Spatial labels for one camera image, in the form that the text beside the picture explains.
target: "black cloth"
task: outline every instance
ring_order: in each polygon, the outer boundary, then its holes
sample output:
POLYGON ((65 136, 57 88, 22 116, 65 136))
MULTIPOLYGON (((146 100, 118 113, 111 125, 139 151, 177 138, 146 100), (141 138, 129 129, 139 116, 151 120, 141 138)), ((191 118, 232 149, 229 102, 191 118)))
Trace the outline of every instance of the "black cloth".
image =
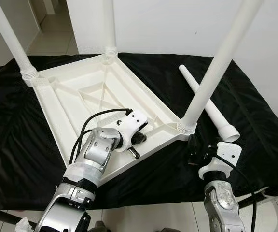
MULTIPOLYGON (((92 55, 31 56, 37 70, 92 55)), ((178 117, 194 94, 180 73, 184 64, 200 83, 212 58, 188 55, 120 53, 122 62, 178 117)), ((242 70, 231 62, 211 99, 241 134, 237 167, 252 187, 278 188, 278 119, 242 70)), ((202 201, 201 157, 217 141, 217 130, 203 112, 190 143, 176 141, 97 189, 93 208, 202 201), (196 145, 199 165, 190 165, 196 145)), ((43 210, 65 166, 32 88, 22 81, 14 60, 0 67, 0 209, 43 210)), ((248 193, 232 171, 235 195, 248 193)))

